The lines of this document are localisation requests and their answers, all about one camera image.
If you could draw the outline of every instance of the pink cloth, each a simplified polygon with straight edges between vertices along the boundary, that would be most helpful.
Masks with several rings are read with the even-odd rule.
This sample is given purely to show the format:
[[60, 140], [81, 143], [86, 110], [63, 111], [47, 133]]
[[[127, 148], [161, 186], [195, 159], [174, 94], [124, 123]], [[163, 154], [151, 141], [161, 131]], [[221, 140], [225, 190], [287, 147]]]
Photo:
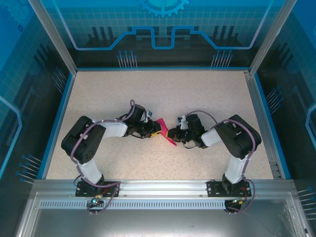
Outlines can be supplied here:
[[158, 119], [156, 122], [161, 125], [161, 133], [160, 133], [160, 134], [161, 134], [165, 139], [167, 139], [169, 142], [171, 142], [173, 145], [177, 146], [177, 144], [176, 144], [172, 139], [166, 137], [168, 128], [167, 128], [167, 125], [166, 125], [166, 123], [164, 122], [163, 118]]

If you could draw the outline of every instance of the glass panel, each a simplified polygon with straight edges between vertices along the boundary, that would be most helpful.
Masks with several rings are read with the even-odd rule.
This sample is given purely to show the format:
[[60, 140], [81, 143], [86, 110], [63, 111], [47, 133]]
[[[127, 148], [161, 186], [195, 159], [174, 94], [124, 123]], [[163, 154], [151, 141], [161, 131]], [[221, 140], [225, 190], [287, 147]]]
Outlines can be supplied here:
[[[314, 0], [297, 1], [258, 70], [289, 172], [298, 191], [305, 190], [304, 204], [315, 200], [306, 189], [316, 189], [315, 9]], [[307, 205], [306, 213], [314, 207]]]
[[0, 33], [0, 236], [13, 236], [69, 71], [26, 0], [0, 2]]
[[249, 67], [283, 0], [44, 0], [79, 67]]

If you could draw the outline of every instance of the speckled tabletop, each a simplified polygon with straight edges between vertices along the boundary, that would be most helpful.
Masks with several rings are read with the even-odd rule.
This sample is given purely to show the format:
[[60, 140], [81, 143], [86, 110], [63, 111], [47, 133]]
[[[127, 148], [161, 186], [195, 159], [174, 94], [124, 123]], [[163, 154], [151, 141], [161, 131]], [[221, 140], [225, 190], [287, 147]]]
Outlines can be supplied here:
[[[74, 179], [78, 175], [61, 149], [61, 141], [80, 116], [117, 118], [129, 111], [130, 99], [152, 111], [153, 120], [163, 118], [169, 129], [177, 125], [178, 116], [202, 109], [218, 121], [238, 114], [259, 131], [243, 72], [78, 72], [47, 179]], [[199, 117], [206, 129], [214, 125], [208, 116]], [[105, 179], [120, 180], [221, 179], [229, 157], [223, 143], [187, 150], [182, 144], [171, 145], [161, 135], [143, 140], [132, 136], [104, 139], [95, 155]], [[251, 179], [273, 178], [263, 143], [246, 175]]]

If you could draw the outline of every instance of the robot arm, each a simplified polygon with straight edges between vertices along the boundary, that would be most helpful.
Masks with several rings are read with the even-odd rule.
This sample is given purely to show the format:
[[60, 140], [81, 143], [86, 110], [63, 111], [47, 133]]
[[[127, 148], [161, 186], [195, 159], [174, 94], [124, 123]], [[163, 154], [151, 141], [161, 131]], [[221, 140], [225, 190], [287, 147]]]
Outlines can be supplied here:
[[[138, 133], [139, 138], [150, 138], [161, 132], [161, 126], [156, 121], [151, 120], [152, 113], [146, 111], [144, 107], [135, 105], [133, 114], [124, 121], [109, 120], [94, 126], [80, 142], [74, 153], [74, 159], [78, 161], [78, 168], [84, 178], [96, 185], [102, 185], [104, 178], [99, 171], [94, 155], [103, 138], [126, 137], [133, 133]], [[75, 144], [91, 126], [94, 121], [86, 116], [82, 116], [72, 127], [62, 141], [62, 149], [70, 156]]]
[[255, 141], [255, 149], [261, 143], [259, 133], [246, 123], [240, 116], [230, 117], [229, 122], [222, 122], [205, 131], [196, 114], [178, 118], [178, 126], [168, 132], [168, 137], [176, 142], [194, 141], [196, 146], [202, 149], [210, 147], [218, 142], [224, 142], [226, 148], [231, 153], [228, 169], [223, 175], [223, 188], [229, 194], [234, 191], [236, 184], [243, 182], [244, 171], [247, 165], [247, 157], [253, 148], [253, 142], [248, 132], [237, 125], [242, 124]]

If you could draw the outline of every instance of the metal base plate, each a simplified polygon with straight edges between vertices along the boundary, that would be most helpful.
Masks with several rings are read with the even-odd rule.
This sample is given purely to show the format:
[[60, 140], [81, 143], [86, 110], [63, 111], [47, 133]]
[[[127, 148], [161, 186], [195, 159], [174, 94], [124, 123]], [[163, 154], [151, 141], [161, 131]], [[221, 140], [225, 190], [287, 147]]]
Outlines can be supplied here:
[[247, 197], [251, 197], [251, 189], [249, 182], [239, 182], [235, 184], [235, 191], [231, 192], [231, 194], [227, 194], [222, 186], [222, 181], [211, 180], [206, 183], [207, 187], [207, 195], [209, 198], [214, 197], [244, 197], [245, 193], [241, 190], [241, 188], [247, 189]]
[[[104, 182], [102, 185], [108, 185], [108, 184], [112, 184], [115, 182]], [[109, 187], [108, 191], [106, 193], [103, 194], [103, 197], [111, 197], [113, 192], [115, 191], [116, 185]], [[102, 189], [93, 189], [91, 188], [90, 185], [87, 185], [85, 182], [83, 181], [79, 181], [77, 184], [77, 190], [76, 190], [76, 197], [94, 197], [98, 194], [100, 194], [102, 191]], [[114, 197], [118, 197], [119, 196], [119, 191], [117, 191], [117, 193], [114, 195]]]

